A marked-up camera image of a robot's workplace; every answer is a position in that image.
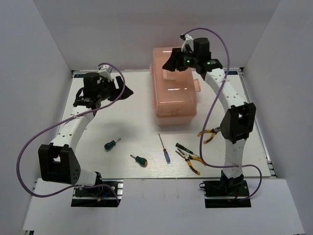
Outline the yellow needle-nose pliers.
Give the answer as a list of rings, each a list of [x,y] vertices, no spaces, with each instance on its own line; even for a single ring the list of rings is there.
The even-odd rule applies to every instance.
[[[197,157],[197,156],[194,156],[194,155],[190,155],[188,153],[185,153],[183,152],[182,150],[180,149],[177,149],[175,151],[179,156],[181,156],[182,158],[184,158],[184,160],[187,162],[189,168],[197,175],[200,175],[201,173],[194,168],[194,166],[192,165],[191,161],[194,160],[194,161],[197,161],[197,162],[200,162],[201,164],[204,165],[202,159],[200,157]]]

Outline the long blue-handled screwdriver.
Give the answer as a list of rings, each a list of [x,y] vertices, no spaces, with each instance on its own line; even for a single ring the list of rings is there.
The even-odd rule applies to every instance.
[[[165,148],[165,146],[163,144],[163,141],[161,139],[160,134],[158,134],[158,136],[159,136],[162,148],[163,148],[163,153],[164,153],[165,160],[166,160],[167,164],[170,164],[171,160],[170,160],[169,154],[168,154],[168,152],[167,152],[167,150],[166,150],[166,148]]]

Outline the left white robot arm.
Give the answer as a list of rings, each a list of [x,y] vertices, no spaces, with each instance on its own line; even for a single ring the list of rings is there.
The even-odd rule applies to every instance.
[[[42,179],[70,185],[84,185],[92,195],[103,191],[98,173],[80,167],[75,156],[77,144],[88,124],[94,119],[104,100],[126,99],[133,91],[124,85],[121,76],[113,81],[111,75],[88,72],[83,77],[84,86],[77,92],[71,117],[50,144],[38,150]]]

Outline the black green precision screwdriver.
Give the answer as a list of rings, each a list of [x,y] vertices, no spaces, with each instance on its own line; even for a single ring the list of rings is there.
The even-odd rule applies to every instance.
[[[187,154],[187,156],[194,156],[194,157],[199,157],[197,154],[195,154],[193,151],[190,149],[184,147],[183,145],[179,144],[178,142],[176,143],[176,148],[179,150],[183,151],[184,153]]]

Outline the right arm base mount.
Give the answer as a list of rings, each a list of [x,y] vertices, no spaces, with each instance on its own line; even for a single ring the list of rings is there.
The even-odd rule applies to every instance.
[[[249,189],[243,175],[230,179],[222,175],[219,180],[203,181],[199,188],[204,191],[207,209],[251,207]]]

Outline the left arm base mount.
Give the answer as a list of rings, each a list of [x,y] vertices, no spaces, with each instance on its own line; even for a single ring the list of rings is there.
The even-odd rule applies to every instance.
[[[123,180],[102,180],[108,187],[83,188],[76,187],[73,191],[71,207],[117,208],[122,199]]]

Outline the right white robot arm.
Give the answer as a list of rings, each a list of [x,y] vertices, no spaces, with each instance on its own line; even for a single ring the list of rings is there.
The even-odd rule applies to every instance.
[[[221,172],[221,190],[233,195],[243,183],[241,169],[246,140],[253,130],[256,107],[247,103],[227,80],[228,74],[218,59],[213,59],[207,38],[193,39],[182,35],[182,47],[172,50],[169,60],[163,65],[168,71],[184,71],[194,68],[218,96],[225,111],[220,132],[225,139],[225,163]]]

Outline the green orange-capped stubby screwdriver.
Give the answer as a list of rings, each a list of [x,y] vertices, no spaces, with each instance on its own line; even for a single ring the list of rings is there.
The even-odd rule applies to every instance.
[[[146,167],[147,166],[147,160],[143,157],[140,156],[134,156],[134,155],[130,155],[132,158],[135,159],[135,161],[142,167]]]

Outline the pink plastic toolbox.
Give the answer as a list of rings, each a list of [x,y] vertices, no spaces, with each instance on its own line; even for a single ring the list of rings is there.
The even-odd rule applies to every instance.
[[[171,52],[171,47],[154,48],[150,64],[152,106],[159,126],[190,124],[197,115],[196,93],[201,91],[191,69],[171,72],[162,68]]]

